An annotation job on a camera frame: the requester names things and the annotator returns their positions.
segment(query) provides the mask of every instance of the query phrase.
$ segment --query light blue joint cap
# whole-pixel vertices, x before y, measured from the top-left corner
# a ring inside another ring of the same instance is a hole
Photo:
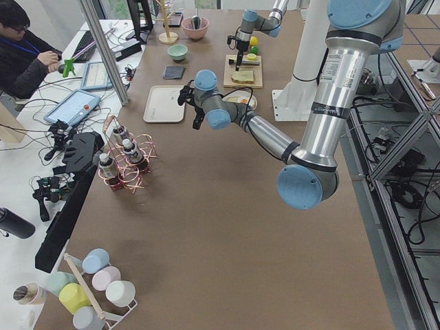
[[[393,0],[329,0],[327,15],[338,29],[350,30],[365,26],[388,9]]]
[[[243,19],[248,22],[255,22],[259,15],[254,10],[245,10],[243,13]]]
[[[194,85],[202,91],[212,91],[217,87],[217,76],[211,70],[200,70],[195,75]]]
[[[273,30],[271,30],[269,32],[269,35],[273,36],[274,38],[276,38],[280,34],[280,31],[281,31],[281,25],[276,27],[276,28],[274,28]]]
[[[211,129],[224,129],[231,122],[231,116],[226,110],[215,109],[206,114],[206,120]]]
[[[403,40],[404,40],[404,38],[401,36],[400,38],[397,38],[397,39],[390,40],[390,41],[387,41],[385,43],[382,43],[380,45],[380,49],[379,49],[378,52],[380,54],[393,52],[393,51],[399,49],[400,46],[402,46],[402,41]]]
[[[283,201],[299,210],[317,206],[322,200],[322,186],[318,177],[301,165],[287,165],[278,174],[276,187]]]

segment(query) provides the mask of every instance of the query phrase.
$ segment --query white wall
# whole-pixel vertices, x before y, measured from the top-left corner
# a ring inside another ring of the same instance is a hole
[[[17,0],[30,18],[30,30],[63,51],[85,22],[78,0]]]

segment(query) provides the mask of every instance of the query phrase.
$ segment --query blue lanyard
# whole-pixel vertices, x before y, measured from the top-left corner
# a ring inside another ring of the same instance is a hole
[[[23,40],[23,41],[24,41],[25,43],[27,43],[27,45],[29,45],[30,47],[32,47],[33,50],[32,50],[32,49],[28,49],[28,48],[21,47],[20,45],[17,45],[16,43],[13,43],[13,42],[9,41],[8,39],[0,38],[0,41],[3,41],[4,43],[7,43],[8,45],[11,45],[11,46],[13,46],[13,47],[15,47],[15,48],[17,48],[17,49],[19,49],[19,50],[24,50],[25,52],[31,53],[31,54],[33,54],[33,55],[38,55],[38,54],[40,54],[40,51],[38,50],[38,48],[36,48],[33,44],[31,44],[31,43],[30,43],[29,41],[27,41],[27,40]]]

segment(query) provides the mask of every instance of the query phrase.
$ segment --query white tray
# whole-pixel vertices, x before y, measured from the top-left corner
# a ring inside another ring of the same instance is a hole
[[[185,105],[178,105],[177,99],[183,85],[158,85],[150,89],[146,101],[144,120],[146,122],[180,122],[184,119]]]

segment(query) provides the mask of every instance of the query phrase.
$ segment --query white desk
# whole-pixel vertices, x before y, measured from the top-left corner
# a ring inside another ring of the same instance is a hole
[[[113,34],[109,34],[110,48],[123,42],[124,37],[133,29],[131,21],[108,20],[101,22],[103,31],[106,32],[111,24],[113,24],[116,30]],[[77,43],[86,29],[87,24],[84,24],[63,52],[63,58],[70,58],[72,56]],[[139,52],[117,62],[119,72],[124,72],[124,68],[127,65],[131,65],[133,68],[137,67],[141,56],[142,53]],[[91,61],[99,60],[100,55],[98,50],[96,50]],[[81,77],[85,64],[74,64],[74,67],[76,76]],[[71,89],[80,87],[81,79],[60,81],[57,83],[58,85],[47,85],[47,83],[62,79],[63,77],[58,72],[47,75],[45,82],[41,84],[41,88],[34,93],[31,100],[47,98],[59,102],[70,94]],[[104,120],[109,114],[116,115],[119,113],[121,103],[113,89],[96,93],[102,97],[100,103],[102,111],[100,113],[99,111],[96,113],[92,112],[89,117],[93,117],[93,120]],[[17,119],[26,129],[47,132],[50,124],[44,124],[43,116],[54,106],[55,104],[53,102],[34,101],[22,110]],[[90,125],[90,127],[86,127],[84,131],[93,129],[97,132],[101,132],[102,130],[102,124],[96,124],[92,121],[85,121],[85,124]],[[53,146],[53,139],[44,138],[45,133],[42,132],[29,132],[28,134],[34,139],[42,138],[39,141],[46,146]],[[46,230],[51,221],[46,223],[41,221],[39,217],[39,205],[37,201],[32,198],[33,189],[30,187],[29,181],[34,175],[40,177],[52,176],[52,168],[61,165],[61,159],[63,157],[63,154],[61,154],[54,159],[50,165],[44,165],[47,163],[44,160],[44,164],[42,164],[39,151],[43,148],[43,145],[38,142],[33,142],[27,146],[31,141],[30,137],[25,137],[20,144],[6,144],[0,141],[0,149],[2,150],[23,147],[19,150],[0,151],[0,206],[17,213],[30,223],[33,223],[36,227],[35,233],[28,239],[19,239],[12,235],[8,238],[0,236],[0,248],[2,250],[0,254],[0,296],[3,297],[0,302],[0,328],[8,330],[33,329],[35,320],[43,307],[42,305],[19,305],[12,299],[12,294],[17,287],[30,282],[38,283],[44,287],[49,275],[35,268],[34,257],[46,236]],[[41,158],[43,158],[48,151],[49,149],[40,152]],[[63,207],[63,204],[64,202],[62,201],[58,203],[45,202],[50,219],[53,219],[54,215]],[[34,316],[34,322],[32,322],[31,325],[23,323],[22,320],[32,319],[32,316]]]

